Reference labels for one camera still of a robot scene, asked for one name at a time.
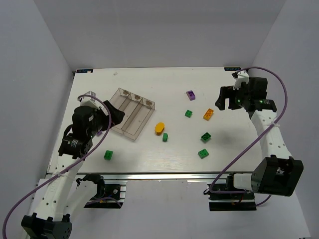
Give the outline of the orange rectangular lego brick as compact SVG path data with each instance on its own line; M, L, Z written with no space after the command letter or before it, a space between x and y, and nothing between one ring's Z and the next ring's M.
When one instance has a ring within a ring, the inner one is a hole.
M214 114L214 110L209 108L203 116L204 120L210 120L212 115Z

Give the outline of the purple lego brick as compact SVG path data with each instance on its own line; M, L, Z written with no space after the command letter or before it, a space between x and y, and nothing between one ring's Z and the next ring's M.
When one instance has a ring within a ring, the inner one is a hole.
M187 94L187 96L188 96L190 101L193 101L193 100L196 99L195 94L194 94L194 92L192 90L187 91L186 94Z

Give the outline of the small green lego brick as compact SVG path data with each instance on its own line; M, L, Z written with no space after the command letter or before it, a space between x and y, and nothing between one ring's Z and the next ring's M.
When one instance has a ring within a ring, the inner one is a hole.
M193 113L192 111L187 110L184 115L185 115L186 117L190 118L190 117L192 116L192 113Z

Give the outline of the yellow rounded lego brick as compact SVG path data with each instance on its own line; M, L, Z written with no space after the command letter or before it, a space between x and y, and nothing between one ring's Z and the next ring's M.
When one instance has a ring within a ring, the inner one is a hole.
M165 129L165 124L163 122L159 122L155 126L155 134L161 135Z

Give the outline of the dark green lego brick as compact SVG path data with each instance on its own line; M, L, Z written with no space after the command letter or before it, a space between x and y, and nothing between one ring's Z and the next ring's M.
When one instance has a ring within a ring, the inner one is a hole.
M208 132L206 132L205 134L203 134L202 136L201 136L201 140L203 141L203 142L207 142L208 140L210 140L211 139L211 135L208 133Z

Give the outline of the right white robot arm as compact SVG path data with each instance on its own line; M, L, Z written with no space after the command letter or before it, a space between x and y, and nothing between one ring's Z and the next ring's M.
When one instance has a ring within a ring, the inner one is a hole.
M277 108L273 100L267 99L266 78L250 77L237 80L234 86L220 89L215 105L225 109L229 100L229 109L244 108L249 114L261 146L263 160L251 173L236 173L230 176L230 188L237 193L252 191L260 194L291 196L301 177L304 166L295 160L288 151L277 119Z

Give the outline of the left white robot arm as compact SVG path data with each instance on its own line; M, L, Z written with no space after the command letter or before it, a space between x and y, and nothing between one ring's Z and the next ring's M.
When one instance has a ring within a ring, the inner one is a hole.
M90 200L100 201L107 195L101 175L76 177L84 163L83 157L93 146L93 138L120 124L125 116L109 101L103 103L104 109L86 101L74 110L72 124L63 133L56 168L46 192L32 215L25 215L22 219L21 226L30 238L69 238L71 220L78 211Z

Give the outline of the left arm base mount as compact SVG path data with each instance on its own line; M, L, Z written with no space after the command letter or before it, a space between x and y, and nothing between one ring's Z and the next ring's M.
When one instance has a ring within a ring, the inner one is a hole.
M99 174L87 174L77 178L77 188L82 181L91 181L96 185L96 195L93 196L84 208L119 209L125 199L126 185L121 183L106 183Z

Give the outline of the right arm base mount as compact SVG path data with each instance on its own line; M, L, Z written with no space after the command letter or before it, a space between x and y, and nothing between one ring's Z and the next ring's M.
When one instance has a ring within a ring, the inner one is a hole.
M222 192L227 194L216 194L204 190L203 194L208 195L209 198L209 210L211 212L222 211L255 211L256 202L253 193L247 193L243 189L236 189L233 185L234 174L230 173L225 182L216 183L212 187L212 191Z

